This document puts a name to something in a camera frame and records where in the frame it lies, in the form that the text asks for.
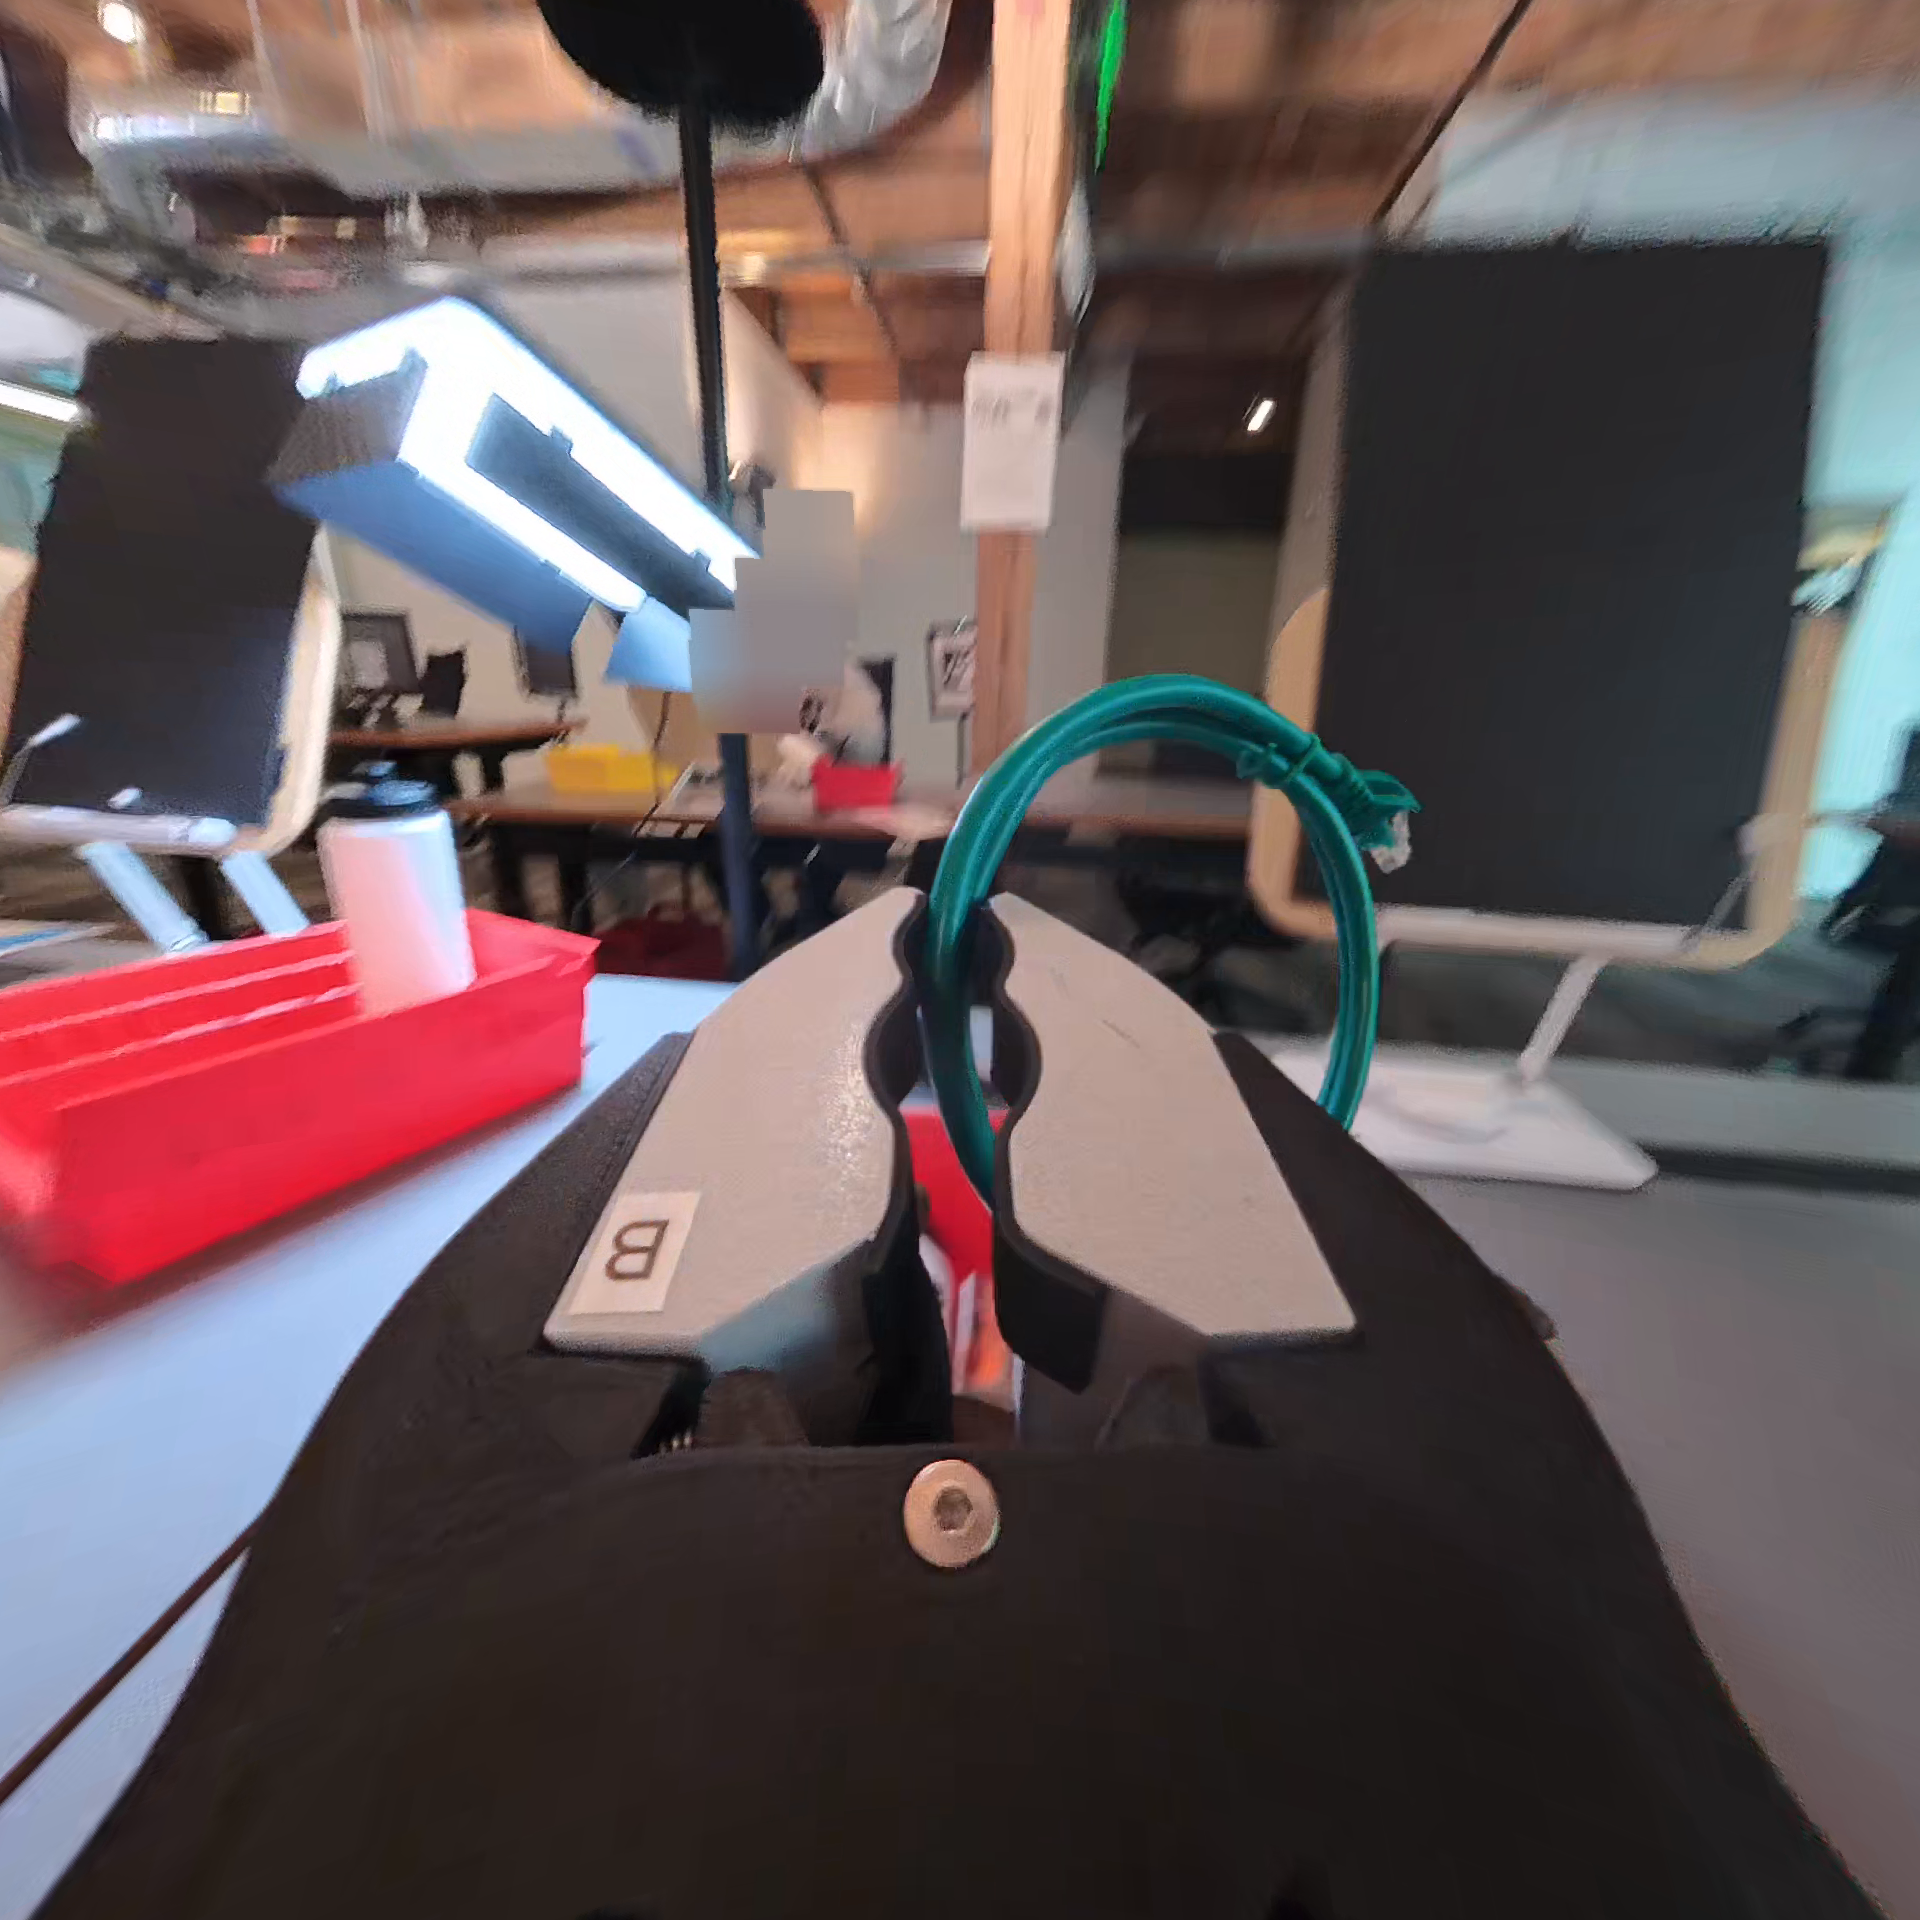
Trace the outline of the green exit sign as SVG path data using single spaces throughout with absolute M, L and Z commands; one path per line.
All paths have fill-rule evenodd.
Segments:
M 1064 218 L 1057 218 L 1057 313 L 1082 326 L 1098 279 L 1098 174 L 1111 152 L 1111 101 L 1125 69 L 1125 0 L 1074 0 L 1064 38 Z

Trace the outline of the black board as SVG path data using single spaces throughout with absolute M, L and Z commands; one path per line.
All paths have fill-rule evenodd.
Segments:
M 1416 797 L 1392 944 L 1750 922 L 1824 279 L 1818 235 L 1359 270 L 1319 732 Z
M 37 538 L 12 807 L 264 827 L 311 520 L 272 466 L 296 340 L 98 340 Z

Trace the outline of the silver ventilation duct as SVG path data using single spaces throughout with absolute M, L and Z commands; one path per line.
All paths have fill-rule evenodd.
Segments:
M 859 157 L 940 89 L 949 44 L 949 0 L 847 0 L 829 36 L 829 69 L 799 129 L 797 164 Z

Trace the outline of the stack of red bins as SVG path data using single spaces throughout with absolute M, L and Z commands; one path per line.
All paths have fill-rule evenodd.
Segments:
M 471 906 L 478 986 L 368 1011 L 347 926 L 0 997 L 0 1220 L 37 1266 L 141 1280 L 583 1075 L 599 936 Z

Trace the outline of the white paper notice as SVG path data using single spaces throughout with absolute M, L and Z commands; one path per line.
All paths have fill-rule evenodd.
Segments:
M 1057 493 L 1064 351 L 970 351 L 958 527 L 1047 538 Z

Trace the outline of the black light stand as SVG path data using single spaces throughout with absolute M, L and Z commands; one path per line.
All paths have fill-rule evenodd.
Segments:
M 770 958 L 770 884 L 761 884 L 761 831 L 752 831 L 752 740 L 746 732 L 719 732 L 719 874 L 725 874 L 731 979 L 746 986 Z

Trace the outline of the wooden office desk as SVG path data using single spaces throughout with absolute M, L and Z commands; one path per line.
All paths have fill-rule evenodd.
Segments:
M 719 796 L 551 796 L 500 784 L 448 807 L 486 854 L 486 887 L 500 915 L 534 915 L 531 871 L 556 874 L 556 922 L 579 936 L 614 926 L 618 892 L 644 874 L 707 884 L 719 922 L 725 887 L 725 797 Z M 799 944 L 839 915 L 847 884 L 915 884 L 930 887 L 958 797 L 891 797 L 891 807 L 817 807 L 817 796 L 752 796 L 752 884 L 761 944 Z

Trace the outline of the yellow plastic bin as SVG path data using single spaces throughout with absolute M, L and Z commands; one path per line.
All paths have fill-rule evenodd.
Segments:
M 540 783 L 551 796 L 570 797 L 603 797 L 603 796 L 664 797 L 686 783 L 686 763 L 650 749 L 566 740 L 540 753 Z

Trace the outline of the wooden book stand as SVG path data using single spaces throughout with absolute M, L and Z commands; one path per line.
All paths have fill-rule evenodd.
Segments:
M 1794 562 L 1788 617 L 1654 641 L 1654 613 L 1569 656 L 1475 617 L 1461 648 L 1359 673 L 1416 784 L 1385 952 L 1550 958 L 1522 1056 L 1379 1051 L 1359 1142 L 1407 1173 L 1616 1186 L 1654 1157 L 1550 1073 L 1599 968 L 1739 968 L 1788 944 L 1861 572 Z

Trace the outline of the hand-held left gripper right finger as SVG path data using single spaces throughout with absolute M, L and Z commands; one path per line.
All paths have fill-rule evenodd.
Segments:
M 1212 1025 L 1024 892 L 990 892 L 986 958 L 1020 1408 L 1111 1408 L 1155 1368 L 1348 1340 L 1359 1309 Z

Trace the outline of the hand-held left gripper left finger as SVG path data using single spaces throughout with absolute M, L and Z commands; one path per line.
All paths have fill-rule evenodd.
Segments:
M 880 887 L 686 1036 L 540 1315 L 551 1348 L 776 1368 L 797 1408 L 915 1397 L 915 952 L 925 887 Z

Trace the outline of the white bottle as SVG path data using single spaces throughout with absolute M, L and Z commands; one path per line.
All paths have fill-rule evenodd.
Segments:
M 465 849 L 434 783 L 357 758 L 329 796 L 316 871 L 368 1019 L 478 986 Z

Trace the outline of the wooden pillar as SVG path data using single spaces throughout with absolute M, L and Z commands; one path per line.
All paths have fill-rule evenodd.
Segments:
M 1074 0 L 990 15 L 990 265 L 986 351 L 1057 351 Z M 1039 538 L 978 538 L 970 771 L 1024 732 Z

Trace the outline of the black pole with round disc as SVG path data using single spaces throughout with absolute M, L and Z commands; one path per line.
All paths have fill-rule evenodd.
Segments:
M 583 84 L 681 122 L 698 453 L 707 504 L 731 513 L 713 138 L 799 122 L 829 72 L 824 19 L 805 0 L 540 0 L 534 15 Z

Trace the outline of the LED light panel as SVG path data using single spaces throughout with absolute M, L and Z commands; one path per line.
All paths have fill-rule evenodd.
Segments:
M 761 550 L 618 413 L 478 296 L 426 296 L 303 344 L 272 493 L 531 648 L 618 617 L 614 680 L 691 689 Z

